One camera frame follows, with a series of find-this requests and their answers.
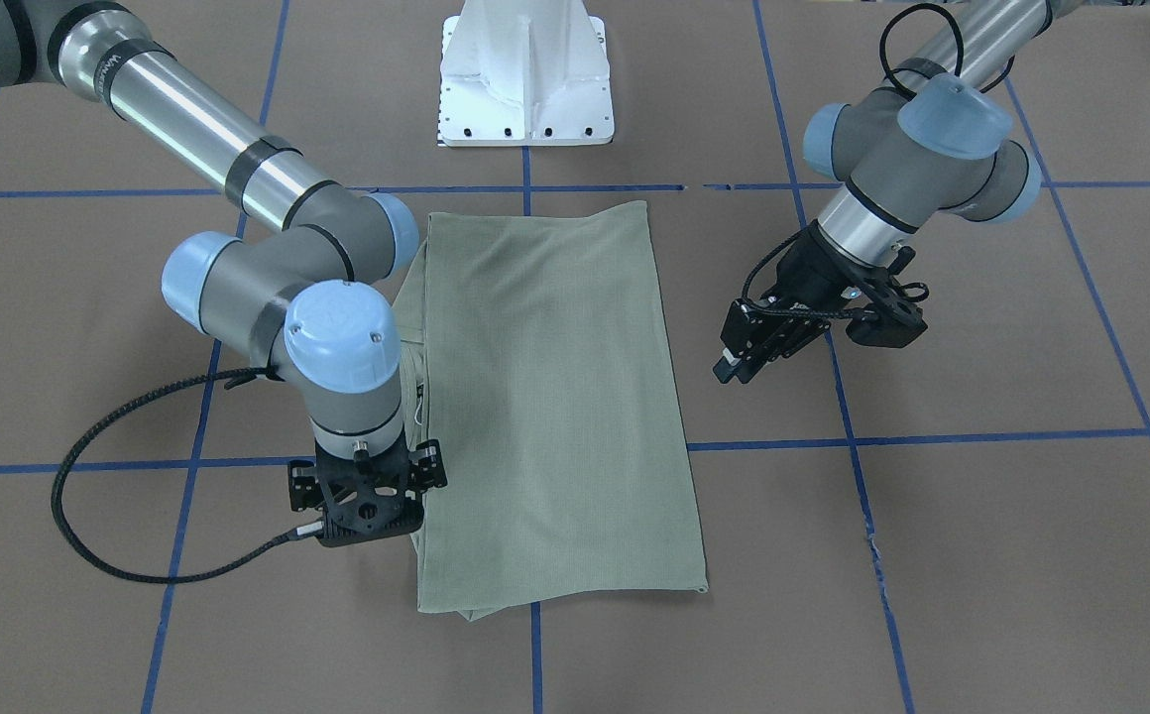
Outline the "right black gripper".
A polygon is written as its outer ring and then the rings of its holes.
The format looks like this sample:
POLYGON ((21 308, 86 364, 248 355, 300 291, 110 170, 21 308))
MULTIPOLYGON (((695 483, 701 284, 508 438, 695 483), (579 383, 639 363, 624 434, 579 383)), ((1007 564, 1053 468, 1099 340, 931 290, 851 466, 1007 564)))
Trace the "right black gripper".
POLYGON ((438 442, 421 442, 414 450, 397 442, 379 453, 358 443, 345 458, 316 444, 315 456, 288 462, 290 509, 312 508, 329 517, 419 517, 422 494, 447 485, 438 442))

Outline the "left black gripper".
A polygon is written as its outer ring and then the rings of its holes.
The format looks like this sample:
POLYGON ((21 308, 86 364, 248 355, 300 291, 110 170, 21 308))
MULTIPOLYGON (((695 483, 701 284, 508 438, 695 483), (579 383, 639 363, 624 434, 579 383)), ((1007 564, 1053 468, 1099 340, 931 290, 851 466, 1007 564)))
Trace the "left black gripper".
POLYGON ((753 268, 759 272, 780 256, 777 279, 760 297, 743 294, 730 304, 721 339, 724 344, 714 366, 721 384, 737 379, 747 384, 762 366, 779 356, 792 356, 810 341, 828 331, 831 321, 861 315, 850 308, 852 286, 839 270, 842 254, 825 239, 816 220, 770 252, 753 268))

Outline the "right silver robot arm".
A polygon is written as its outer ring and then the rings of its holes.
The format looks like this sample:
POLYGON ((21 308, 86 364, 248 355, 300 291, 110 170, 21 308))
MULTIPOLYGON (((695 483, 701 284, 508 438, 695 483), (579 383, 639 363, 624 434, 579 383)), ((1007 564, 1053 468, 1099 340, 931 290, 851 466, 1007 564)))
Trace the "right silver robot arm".
POLYGON ((438 443, 404 437, 402 343, 375 286, 419 249, 402 200, 330 179, 117 1, 0 1, 0 87, 33 82, 103 103, 271 230, 258 243, 191 236, 168 258, 162 293, 194 329, 302 394, 317 450, 315 469, 296 470, 298 510, 371 519, 447 484, 438 443))

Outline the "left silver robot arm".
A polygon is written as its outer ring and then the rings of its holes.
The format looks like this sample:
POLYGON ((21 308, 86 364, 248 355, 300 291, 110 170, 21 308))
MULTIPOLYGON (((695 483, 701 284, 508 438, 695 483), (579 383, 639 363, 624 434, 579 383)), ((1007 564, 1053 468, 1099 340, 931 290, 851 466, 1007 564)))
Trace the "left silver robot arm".
POLYGON ((912 236, 936 213, 975 223, 1032 208, 1042 172, 1010 139, 1013 118, 990 99, 1015 54, 1078 9, 1074 1, 971 1, 898 64, 860 103, 829 103, 803 136, 802 153, 839 189, 823 212, 770 249, 775 279, 743 291, 722 327, 716 381, 747 383, 792 356, 834 321, 849 339, 900 348, 927 330, 927 286, 902 285, 912 236))

